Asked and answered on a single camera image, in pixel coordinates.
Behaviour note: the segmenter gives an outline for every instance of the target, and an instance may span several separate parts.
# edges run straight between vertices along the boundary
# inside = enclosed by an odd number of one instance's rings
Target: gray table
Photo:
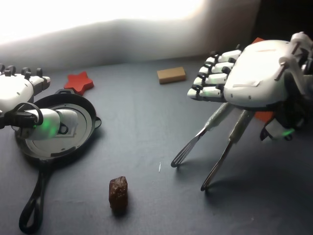
[[[86,69],[95,87],[84,95],[103,125],[86,155],[53,173],[45,194],[42,235],[310,235],[313,233],[313,134],[262,144],[253,120],[233,147],[210,193],[200,186],[219,159],[240,111],[207,133],[179,168],[170,163],[218,103],[186,97],[204,58]],[[157,70],[183,66],[188,80],[159,85]],[[62,88],[51,76],[47,96]],[[14,141],[0,131],[0,234],[21,234],[18,221],[37,181]],[[129,210],[115,218],[109,181],[129,182]]]

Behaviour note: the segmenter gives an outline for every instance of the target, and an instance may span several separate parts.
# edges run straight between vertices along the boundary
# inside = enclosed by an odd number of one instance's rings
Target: dark brown rock
[[[125,176],[110,181],[109,202],[114,211],[123,211],[128,205],[128,184]]]

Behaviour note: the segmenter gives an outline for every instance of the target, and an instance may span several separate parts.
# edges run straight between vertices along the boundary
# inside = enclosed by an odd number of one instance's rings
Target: red star
[[[83,95],[86,90],[93,88],[93,81],[88,78],[87,72],[83,71],[78,75],[69,74],[65,89],[73,89],[75,93]]]

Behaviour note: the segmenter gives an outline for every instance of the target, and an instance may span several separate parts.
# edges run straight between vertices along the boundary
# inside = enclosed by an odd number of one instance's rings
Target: bright light
[[[0,43],[117,19],[179,20],[205,0],[11,0],[1,9]]]

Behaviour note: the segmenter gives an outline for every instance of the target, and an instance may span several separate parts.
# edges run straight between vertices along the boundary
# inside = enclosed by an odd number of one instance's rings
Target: wooden block
[[[186,74],[183,67],[159,70],[157,71],[157,75],[160,84],[186,80]]]
[[[264,41],[262,38],[256,38],[253,43]],[[272,118],[273,112],[256,112],[255,117],[263,122],[267,122]]]

